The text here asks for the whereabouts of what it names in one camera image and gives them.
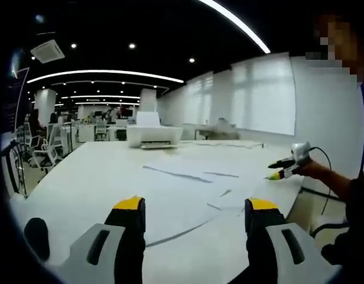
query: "white table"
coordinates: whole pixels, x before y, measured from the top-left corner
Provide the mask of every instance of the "white table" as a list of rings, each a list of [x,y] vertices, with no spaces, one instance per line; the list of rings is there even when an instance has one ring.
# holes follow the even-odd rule
[[[95,140],[95,124],[81,124],[78,127],[79,142],[92,142]]]
[[[109,132],[109,141],[116,141],[116,132],[118,130],[125,131],[126,127],[120,127],[120,126],[110,126],[107,131]]]
[[[85,143],[45,176],[27,200],[19,202],[13,198],[11,206],[22,228],[33,217],[46,221],[50,240],[48,262],[59,265],[68,258],[70,245],[93,224],[104,223],[118,201],[134,194],[159,194],[157,179],[149,182],[155,172],[147,171],[144,178],[140,175],[144,171],[142,166],[151,161],[165,156],[198,160],[209,157],[240,163],[246,171],[267,168],[269,163],[291,154],[288,148],[258,146],[252,152],[243,148],[251,145],[254,143],[249,141],[184,141],[175,150],[146,151],[129,149],[125,141]],[[269,186],[258,188],[253,197],[276,203],[287,216],[302,181],[301,177],[291,177],[266,183]],[[244,188],[251,186],[251,182],[244,180]],[[149,215],[149,201],[145,198],[147,232],[151,230],[149,221],[162,223],[167,218],[154,220]],[[178,208],[181,203],[176,198],[172,206]],[[221,213],[179,238],[146,248],[142,268],[144,283],[219,284],[228,283],[240,274],[249,265],[244,216],[235,210]]]

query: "person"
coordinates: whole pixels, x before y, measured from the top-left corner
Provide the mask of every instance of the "person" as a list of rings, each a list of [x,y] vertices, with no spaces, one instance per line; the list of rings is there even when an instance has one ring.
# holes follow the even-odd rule
[[[362,25],[344,13],[320,14],[316,18],[317,34],[328,45],[342,66],[356,75],[364,98],[364,37]],[[331,264],[339,264],[341,281],[364,276],[364,150],[360,172],[355,179],[344,177],[315,161],[304,166],[300,175],[320,180],[346,203],[348,232],[339,235],[334,244],[323,247],[321,254]]]
[[[57,123],[57,115],[55,112],[51,113],[51,117],[50,117],[50,124],[54,124]]]
[[[28,117],[28,123],[30,124],[31,135],[39,135],[41,137],[46,137],[47,128],[40,124],[39,122],[39,110],[33,109]]]

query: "column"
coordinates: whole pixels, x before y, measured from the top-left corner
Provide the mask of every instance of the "column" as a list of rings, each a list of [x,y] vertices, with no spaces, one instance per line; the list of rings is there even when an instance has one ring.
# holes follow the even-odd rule
[[[77,119],[78,120],[83,120],[85,117],[83,117],[83,105],[79,105],[78,106],[78,113],[77,113]]]
[[[156,94],[156,90],[141,90],[139,111],[157,111]]]
[[[39,122],[47,126],[50,122],[51,113],[54,112],[56,103],[56,92],[51,89],[42,89],[35,95],[34,108],[39,109]]]

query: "black ceiling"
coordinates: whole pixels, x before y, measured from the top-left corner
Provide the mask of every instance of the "black ceiling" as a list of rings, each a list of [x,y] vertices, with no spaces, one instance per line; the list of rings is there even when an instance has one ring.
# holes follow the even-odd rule
[[[75,1],[42,7],[31,7],[30,25],[22,42],[24,56],[21,67],[30,67],[27,79],[83,69],[112,69],[151,73],[189,80],[208,71],[219,72],[230,64],[264,52],[237,26],[198,0],[130,0]],[[264,41],[272,53],[306,50],[311,38],[309,21],[287,4],[261,1],[217,0],[237,15]],[[43,23],[36,15],[44,17]],[[66,58],[41,64],[31,60],[30,50],[55,39]],[[130,50],[129,43],[136,49]],[[40,80],[28,85],[30,94],[42,86],[55,83],[87,81],[58,85],[60,96],[96,93],[98,84],[90,80],[144,83],[157,88],[158,96],[179,83],[129,75],[65,75]],[[117,83],[99,87],[107,94],[122,90]],[[127,84],[125,92],[139,95],[138,85]]]

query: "black cable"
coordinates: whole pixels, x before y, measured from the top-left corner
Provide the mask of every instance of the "black cable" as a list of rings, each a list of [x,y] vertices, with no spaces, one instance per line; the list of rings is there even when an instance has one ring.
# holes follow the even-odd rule
[[[22,156],[20,155],[21,154],[21,149],[19,148],[19,144],[17,144],[16,147],[18,149],[18,152],[19,152],[19,160],[21,162],[22,182],[23,182],[24,195],[27,198],[27,188],[26,188],[26,182],[25,182],[25,179],[24,179],[24,170],[23,170],[23,159],[22,159]]]
[[[324,155],[325,155],[325,157],[326,157],[326,159],[328,160],[328,163],[329,163],[329,169],[331,170],[332,169],[332,163],[330,162],[330,159],[329,159],[328,155],[325,153],[325,151],[323,149],[321,149],[320,147],[312,147],[311,151],[314,150],[314,149],[320,150],[321,152],[324,153]],[[328,204],[328,200],[329,200],[329,197],[330,197],[330,192],[331,192],[331,190],[329,189],[329,192],[328,192],[325,204],[324,204],[324,208],[323,208],[323,210],[321,212],[322,215],[324,214],[326,205]]]

